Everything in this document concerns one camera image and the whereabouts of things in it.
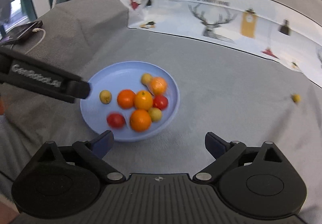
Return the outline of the person left hand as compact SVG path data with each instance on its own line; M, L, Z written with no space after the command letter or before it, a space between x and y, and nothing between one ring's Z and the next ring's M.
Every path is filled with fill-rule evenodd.
M4 102L3 98L0 96L0 116L4 115Z

